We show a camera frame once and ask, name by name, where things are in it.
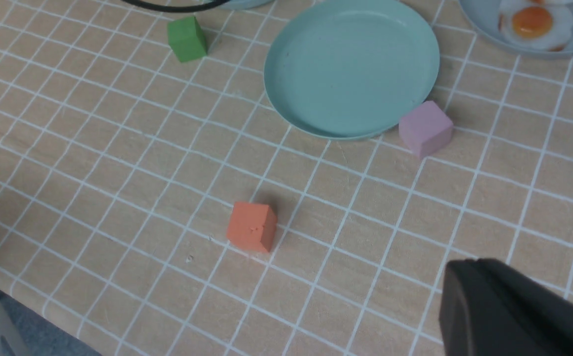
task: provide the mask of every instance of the cube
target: cube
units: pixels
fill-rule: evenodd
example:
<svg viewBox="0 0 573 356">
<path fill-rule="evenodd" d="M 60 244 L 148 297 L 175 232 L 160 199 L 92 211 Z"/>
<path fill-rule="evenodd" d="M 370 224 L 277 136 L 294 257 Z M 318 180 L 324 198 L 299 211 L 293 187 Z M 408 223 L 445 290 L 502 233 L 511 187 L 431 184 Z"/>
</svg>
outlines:
<svg viewBox="0 0 573 356">
<path fill-rule="evenodd" d="M 205 34 L 194 16 L 168 22 L 168 44 L 180 62 L 207 56 Z"/>
<path fill-rule="evenodd" d="M 451 141 L 453 122 L 433 101 L 426 101 L 405 115 L 399 123 L 404 144 L 420 159 Z"/>
<path fill-rule="evenodd" d="M 276 229 L 277 216 L 269 205 L 236 201 L 227 239 L 241 250 L 270 252 Z"/>
</svg>

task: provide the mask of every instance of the pink cube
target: pink cube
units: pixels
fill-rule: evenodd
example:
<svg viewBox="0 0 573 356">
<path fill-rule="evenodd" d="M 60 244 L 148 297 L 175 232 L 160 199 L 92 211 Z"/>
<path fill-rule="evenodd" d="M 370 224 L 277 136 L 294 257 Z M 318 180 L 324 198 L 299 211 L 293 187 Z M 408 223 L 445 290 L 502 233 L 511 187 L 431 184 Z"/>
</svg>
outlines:
<svg viewBox="0 0 573 356">
<path fill-rule="evenodd" d="M 420 159 L 451 141 L 453 122 L 433 101 L 425 101 L 401 119 L 401 139 Z"/>
</svg>

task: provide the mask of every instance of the plate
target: plate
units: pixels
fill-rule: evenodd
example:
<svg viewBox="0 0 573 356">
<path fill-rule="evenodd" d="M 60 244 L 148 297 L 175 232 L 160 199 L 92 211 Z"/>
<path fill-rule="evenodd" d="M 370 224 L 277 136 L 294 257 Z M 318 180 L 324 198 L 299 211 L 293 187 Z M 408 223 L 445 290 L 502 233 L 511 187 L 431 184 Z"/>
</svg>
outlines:
<svg viewBox="0 0 573 356">
<path fill-rule="evenodd" d="M 394 0 L 326 0 L 302 12 L 266 55 L 264 87 L 290 124 L 327 139 L 363 139 L 398 124 L 433 88 L 438 41 Z"/>
<path fill-rule="evenodd" d="M 545 52 L 519 47 L 506 41 L 506 38 L 497 29 L 499 17 L 499 3 L 501 0 L 460 0 L 462 11 L 477 32 L 495 43 L 501 49 L 509 52 L 523 54 L 541 59 L 561 59 L 573 57 L 573 33 L 570 42 L 560 52 Z M 573 3 L 567 5 L 573 13 Z"/>
</svg>

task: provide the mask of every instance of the cable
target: cable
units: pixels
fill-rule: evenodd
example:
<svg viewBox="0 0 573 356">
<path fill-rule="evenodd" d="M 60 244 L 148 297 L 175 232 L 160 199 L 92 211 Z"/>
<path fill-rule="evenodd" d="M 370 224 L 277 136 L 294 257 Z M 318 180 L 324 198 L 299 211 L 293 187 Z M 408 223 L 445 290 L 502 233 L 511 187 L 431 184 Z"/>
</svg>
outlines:
<svg viewBox="0 0 573 356">
<path fill-rule="evenodd" d="M 159 11 L 162 13 L 195 13 L 199 11 L 205 11 L 209 9 L 213 9 L 214 7 L 220 6 L 225 2 L 229 2 L 230 0 L 213 0 L 211 2 L 206 2 L 205 4 L 201 5 L 193 5 L 193 6 L 166 6 L 166 5 L 157 5 L 151 2 L 145 2 L 142 0 L 122 0 L 130 5 L 141 7 L 142 9 L 148 9 L 152 11 Z"/>
</svg>

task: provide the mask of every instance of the egg white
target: egg white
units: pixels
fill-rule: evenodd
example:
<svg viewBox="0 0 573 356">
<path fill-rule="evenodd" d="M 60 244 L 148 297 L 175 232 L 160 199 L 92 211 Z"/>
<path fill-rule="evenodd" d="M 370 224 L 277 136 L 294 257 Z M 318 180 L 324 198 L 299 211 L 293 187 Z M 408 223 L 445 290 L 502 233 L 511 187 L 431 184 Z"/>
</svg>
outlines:
<svg viewBox="0 0 573 356">
<path fill-rule="evenodd" d="M 499 31 L 506 40 L 519 47 L 536 50 L 562 50 L 572 38 L 573 14 L 566 6 L 542 6 L 552 16 L 552 28 L 539 38 L 524 39 L 513 30 L 513 16 L 531 6 L 539 6 L 529 0 L 502 0 L 499 4 Z"/>
</svg>

